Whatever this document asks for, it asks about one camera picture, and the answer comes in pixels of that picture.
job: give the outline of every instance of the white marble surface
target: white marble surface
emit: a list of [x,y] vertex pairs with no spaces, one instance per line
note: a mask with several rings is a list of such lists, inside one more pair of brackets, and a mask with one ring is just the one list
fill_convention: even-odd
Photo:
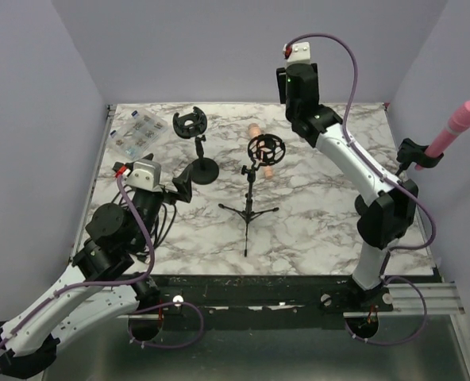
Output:
[[[114,127],[143,106],[171,124],[175,112],[188,114],[193,104],[119,105]],[[356,266],[361,239],[353,207],[357,192],[320,152],[291,131],[281,105],[195,104],[208,117],[206,157],[216,160],[220,175],[210,185],[193,184],[191,204],[178,203],[178,217],[164,244],[156,251],[155,273],[220,275],[347,275]],[[331,105],[341,116],[344,105]],[[283,161],[273,167],[275,177],[258,173],[253,209],[278,206],[249,227],[248,257],[243,257],[245,225],[218,203],[245,206],[247,180],[241,166],[250,164],[246,147],[248,125],[257,123],[266,133],[281,137],[287,146]],[[349,117],[355,138],[385,167],[395,171],[395,147],[381,105],[356,105]],[[193,140],[178,138],[173,128],[149,149],[163,166],[161,182],[171,185],[196,156]],[[90,215],[117,192],[111,167],[128,161],[108,147],[102,160]],[[402,243],[423,242],[415,223]],[[396,252],[388,274],[429,275],[432,261],[425,250]]]

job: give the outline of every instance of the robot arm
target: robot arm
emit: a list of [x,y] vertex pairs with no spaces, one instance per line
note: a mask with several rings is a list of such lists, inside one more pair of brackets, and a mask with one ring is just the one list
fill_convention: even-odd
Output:
[[[286,117],[291,128],[321,153],[327,155],[353,183],[368,208],[357,228],[364,243],[352,280],[360,294],[381,284],[380,275],[387,261],[387,247],[397,244],[414,219],[415,204],[383,181],[350,147],[356,141],[348,133],[345,139],[342,118],[329,107],[319,104],[318,67],[310,62],[309,43],[294,44],[286,67],[277,70],[279,96],[286,103]],[[417,195],[411,180],[400,179],[387,171],[360,145],[363,155],[383,176]]]
[[[132,201],[149,232],[163,202],[173,205],[191,200],[189,169],[173,179],[177,191],[171,191],[159,185],[160,165],[152,157],[133,164],[126,184],[135,190]],[[60,278],[24,312],[0,322],[0,348],[5,349],[0,356],[2,374],[19,379],[32,377],[94,325],[159,304],[159,291],[145,274],[139,275],[142,279],[137,282],[130,281],[138,276],[131,254],[143,252],[146,244],[132,213],[113,203],[102,205],[86,230],[91,238]],[[113,281],[120,285],[105,287],[105,282],[113,286]],[[94,285],[64,289],[85,282]]]

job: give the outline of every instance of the black ring holder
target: black ring holder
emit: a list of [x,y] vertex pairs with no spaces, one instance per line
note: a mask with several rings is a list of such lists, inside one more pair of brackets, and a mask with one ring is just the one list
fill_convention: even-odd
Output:
[[249,223],[262,214],[269,212],[277,212],[279,208],[272,208],[262,210],[260,212],[252,211],[252,185],[256,181],[256,171],[260,167],[267,167],[277,164],[284,158],[286,147],[284,142],[276,135],[270,133],[253,137],[248,144],[248,156],[252,161],[252,166],[248,169],[247,166],[242,167],[242,175],[247,175],[249,189],[245,194],[245,210],[236,210],[234,208],[219,204],[221,209],[230,210],[245,221],[245,250],[244,256],[248,256],[248,228]]
[[191,163],[191,180],[199,185],[213,183],[219,176],[218,164],[204,157],[202,142],[206,141],[206,115],[198,107],[193,107],[191,114],[179,116],[173,115],[173,129],[182,139],[195,139],[196,155],[198,159]]

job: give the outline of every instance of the gray floor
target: gray floor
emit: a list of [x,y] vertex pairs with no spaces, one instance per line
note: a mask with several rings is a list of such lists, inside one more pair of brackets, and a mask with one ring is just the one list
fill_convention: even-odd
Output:
[[[188,349],[142,350],[129,344],[126,324],[115,319],[71,344],[44,380],[469,380],[448,317],[431,317],[418,340],[391,348],[355,342],[345,331],[304,329],[214,331]],[[387,317],[375,338],[404,337],[418,324],[416,317]]]

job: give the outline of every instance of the beige object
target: beige object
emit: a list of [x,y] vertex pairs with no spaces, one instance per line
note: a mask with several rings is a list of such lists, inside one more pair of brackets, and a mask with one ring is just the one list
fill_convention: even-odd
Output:
[[[249,130],[249,136],[251,137],[251,139],[263,134],[261,132],[260,127],[256,123],[251,123],[249,125],[248,130]],[[271,179],[274,176],[274,172],[272,171],[272,168],[270,167],[264,167],[264,174],[267,180]]]

